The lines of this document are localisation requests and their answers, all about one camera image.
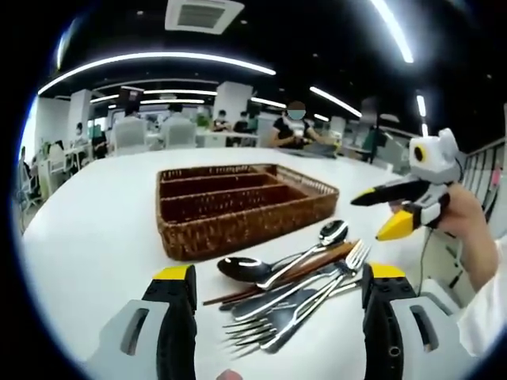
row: air conditioning vent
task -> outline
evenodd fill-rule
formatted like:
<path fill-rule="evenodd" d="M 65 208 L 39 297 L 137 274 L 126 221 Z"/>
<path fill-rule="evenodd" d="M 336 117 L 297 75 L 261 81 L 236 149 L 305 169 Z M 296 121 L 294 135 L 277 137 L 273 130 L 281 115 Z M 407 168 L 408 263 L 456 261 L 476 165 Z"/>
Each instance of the air conditioning vent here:
<path fill-rule="evenodd" d="M 169 0 L 166 30 L 222 34 L 244 5 L 228 0 Z"/>
<path fill-rule="evenodd" d="M 196 26 L 198 28 L 214 28 L 222 17 L 222 8 L 211 6 L 182 6 L 178 26 Z"/>

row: cutlery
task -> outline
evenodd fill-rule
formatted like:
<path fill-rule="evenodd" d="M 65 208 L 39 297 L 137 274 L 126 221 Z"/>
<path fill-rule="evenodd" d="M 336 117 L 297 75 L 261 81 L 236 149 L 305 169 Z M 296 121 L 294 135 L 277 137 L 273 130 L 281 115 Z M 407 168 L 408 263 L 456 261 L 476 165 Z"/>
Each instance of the cutlery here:
<path fill-rule="evenodd" d="M 349 254 L 349 252 L 353 249 L 355 243 L 344 243 L 342 245 L 339 245 L 335 249 L 331 249 L 329 252 L 325 252 L 319 257 L 317 257 L 314 260 L 311 260 L 310 262 L 307 262 L 303 265 L 301 265 L 298 268 L 293 268 L 289 272 L 285 273 L 285 275 L 280 279 L 279 281 L 276 281 L 275 285 L 273 285 L 272 289 L 286 286 L 288 283 L 293 283 L 295 281 L 298 281 L 305 276 L 309 275 L 316 269 L 319 269 L 325 265 L 328 265 L 330 263 L 333 263 L 337 260 L 339 260 L 342 257 L 345 257 Z M 248 297 L 253 297 L 256 295 L 261 295 L 264 292 L 257 286 L 252 285 L 250 287 L 247 287 L 246 289 L 242 291 L 238 291 L 233 294 L 223 295 L 218 298 L 209 299 L 207 301 L 203 302 L 204 306 L 207 305 L 213 305 L 215 303 L 228 303 L 228 302 L 237 302 L 241 301 L 243 299 L 246 299 Z"/>
<path fill-rule="evenodd" d="M 270 289 L 275 281 L 279 279 L 283 274 L 290 271 L 293 267 L 295 267 L 298 263 L 303 262 L 308 257 L 314 253 L 315 250 L 321 247 L 327 247 L 333 245 L 337 242 L 339 238 L 341 238 L 344 231 L 348 230 L 347 223 L 341 220 L 333 220 L 332 222 L 327 223 L 321 230 L 318 235 L 319 243 L 309 248 L 304 254 L 297 257 L 289 264 L 285 265 L 282 269 L 272 274 L 268 279 L 257 282 L 256 285 L 260 287 L 263 291 Z"/>
<path fill-rule="evenodd" d="M 225 328 L 230 328 L 239 326 L 241 323 L 246 325 L 246 327 L 239 332 L 233 332 L 233 334 L 240 334 L 234 338 L 236 340 L 244 340 L 245 338 L 252 339 L 239 341 L 235 345 L 246 346 L 250 344 L 259 344 L 260 348 L 266 352 L 277 352 L 287 343 L 301 324 L 337 290 L 337 287 L 347 277 L 354 277 L 357 275 L 369 254 L 369 250 L 370 247 L 364 245 L 360 241 L 347 258 L 341 262 L 343 272 L 340 272 L 335 279 L 329 281 L 327 285 L 316 291 L 312 296 L 304 299 L 304 301 L 297 306 L 291 304 L 290 306 L 292 307 L 274 309 L 264 316 L 250 318 L 248 321 L 224 326 Z M 250 331 L 251 329 L 254 330 L 252 333 L 246 336 L 241 335 L 243 332 Z"/>
<path fill-rule="evenodd" d="M 337 220 L 335 223 L 337 228 L 344 226 L 344 228 L 341 229 L 341 234 L 336 237 L 332 245 L 318 247 L 311 253 L 311 256 L 343 244 L 349 232 L 348 225 L 342 220 Z M 301 257 L 304 253 L 306 253 L 306 251 L 295 253 L 271 264 L 250 257 L 226 257 L 218 262 L 217 267 L 225 276 L 237 281 L 258 283 L 269 278 L 274 272 L 288 264 L 289 260 Z"/>
<path fill-rule="evenodd" d="M 303 281 L 300 281 L 288 289 L 284 288 L 281 291 L 267 294 L 265 298 L 259 297 L 245 300 L 241 305 L 236 306 L 232 310 L 232 315 L 237 322 L 240 322 L 264 314 L 266 310 L 269 310 L 278 302 L 283 301 L 289 295 L 296 293 L 299 289 L 303 289 L 323 277 L 335 276 L 340 270 L 339 262 L 328 264 L 315 271 L 313 275 L 308 276 Z"/>
<path fill-rule="evenodd" d="M 353 283 L 343 285 L 330 293 L 328 298 L 332 298 L 335 295 L 344 294 L 347 291 L 351 291 L 360 287 L 361 279 L 357 279 Z M 225 325 L 223 328 L 230 329 L 239 327 L 239 330 L 230 330 L 226 334 L 230 335 L 231 340 L 245 340 L 252 336 L 258 336 L 259 334 L 266 334 L 265 337 L 258 336 L 255 341 L 247 341 L 244 343 L 238 342 L 236 346 L 246 346 L 252 343 L 259 343 L 260 341 L 268 341 L 276 331 L 282 331 L 284 327 L 292 319 L 292 315 L 295 309 L 301 305 L 304 301 L 309 299 L 312 295 L 315 295 L 318 291 L 316 289 L 302 289 L 297 293 L 288 296 L 284 302 L 275 305 L 266 315 L 262 317 L 250 318 L 247 321 L 235 322 L 230 325 Z"/>

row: basket compartment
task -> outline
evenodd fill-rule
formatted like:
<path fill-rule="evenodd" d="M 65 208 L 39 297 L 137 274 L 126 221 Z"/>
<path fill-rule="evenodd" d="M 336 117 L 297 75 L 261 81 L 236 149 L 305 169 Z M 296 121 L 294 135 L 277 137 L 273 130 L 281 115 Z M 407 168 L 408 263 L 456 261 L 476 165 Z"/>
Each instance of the basket compartment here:
<path fill-rule="evenodd" d="M 162 199 L 160 211 L 162 220 L 176 224 L 301 200 L 304 197 L 302 192 L 294 188 L 275 184 Z"/>
<path fill-rule="evenodd" d="M 250 165 L 203 166 L 200 168 L 172 169 L 159 173 L 160 181 L 184 180 L 195 177 L 229 176 L 231 174 L 255 173 Z"/>
<path fill-rule="evenodd" d="M 161 199 L 175 196 L 190 196 L 205 192 L 219 192 L 239 188 L 256 188 L 278 181 L 264 173 L 233 174 L 226 176 L 194 177 L 184 180 L 162 182 L 158 196 Z"/>

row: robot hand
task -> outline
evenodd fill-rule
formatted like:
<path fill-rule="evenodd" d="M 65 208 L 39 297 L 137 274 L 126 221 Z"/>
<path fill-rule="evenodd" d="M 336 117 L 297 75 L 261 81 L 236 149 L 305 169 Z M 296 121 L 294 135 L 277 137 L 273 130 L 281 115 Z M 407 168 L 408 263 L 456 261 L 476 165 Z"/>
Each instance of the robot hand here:
<path fill-rule="evenodd" d="M 404 200 L 402 210 L 380 229 L 380 241 L 404 238 L 420 226 L 436 228 L 449 205 L 448 186 L 461 179 L 462 168 L 456 158 L 458 146 L 450 129 L 437 136 L 410 140 L 410 174 L 370 188 L 352 201 L 357 206 Z"/>

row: white sleeve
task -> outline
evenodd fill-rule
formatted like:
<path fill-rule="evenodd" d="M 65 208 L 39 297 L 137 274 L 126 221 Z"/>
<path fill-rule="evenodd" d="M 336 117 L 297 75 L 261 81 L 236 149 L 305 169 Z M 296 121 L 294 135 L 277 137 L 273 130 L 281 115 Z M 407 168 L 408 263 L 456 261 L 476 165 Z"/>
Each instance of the white sleeve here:
<path fill-rule="evenodd" d="M 497 241 L 498 270 L 458 320 L 461 344 L 474 356 L 492 347 L 507 325 L 507 236 Z"/>

